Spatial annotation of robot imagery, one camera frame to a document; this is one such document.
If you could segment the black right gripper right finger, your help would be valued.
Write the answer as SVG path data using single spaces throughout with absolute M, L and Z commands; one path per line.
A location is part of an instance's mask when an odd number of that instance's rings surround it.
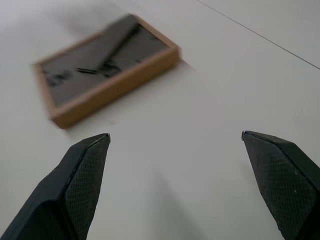
M 259 192 L 285 240 L 320 240 L 320 167 L 295 143 L 243 131 Z

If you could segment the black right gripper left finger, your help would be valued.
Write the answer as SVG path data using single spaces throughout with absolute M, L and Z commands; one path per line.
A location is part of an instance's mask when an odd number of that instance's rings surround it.
M 72 145 L 43 178 L 0 240 L 87 240 L 95 216 L 110 134 Z

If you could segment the wooden tray with grey liner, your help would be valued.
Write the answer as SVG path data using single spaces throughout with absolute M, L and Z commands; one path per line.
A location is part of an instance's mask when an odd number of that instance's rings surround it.
M 180 47 L 135 14 L 34 64 L 49 119 L 68 129 L 172 69 Z

